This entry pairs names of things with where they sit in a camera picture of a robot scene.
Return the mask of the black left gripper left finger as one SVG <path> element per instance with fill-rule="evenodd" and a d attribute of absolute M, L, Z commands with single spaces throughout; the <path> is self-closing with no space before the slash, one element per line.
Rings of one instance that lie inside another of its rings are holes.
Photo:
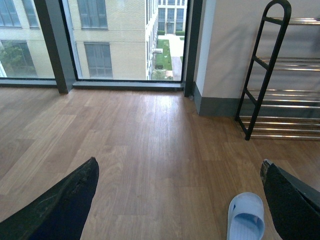
<path fill-rule="evenodd" d="M 0 223 L 2 240 L 79 240 L 99 179 L 91 157 L 30 204 Z"/>

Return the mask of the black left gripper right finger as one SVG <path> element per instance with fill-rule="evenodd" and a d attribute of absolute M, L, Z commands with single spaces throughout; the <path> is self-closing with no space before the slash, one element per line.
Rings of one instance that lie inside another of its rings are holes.
<path fill-rule="evenodd" d="M 269 159 L 260 177 L 273 225 L 283 240 L 320 238 L 320 192 Z"/>

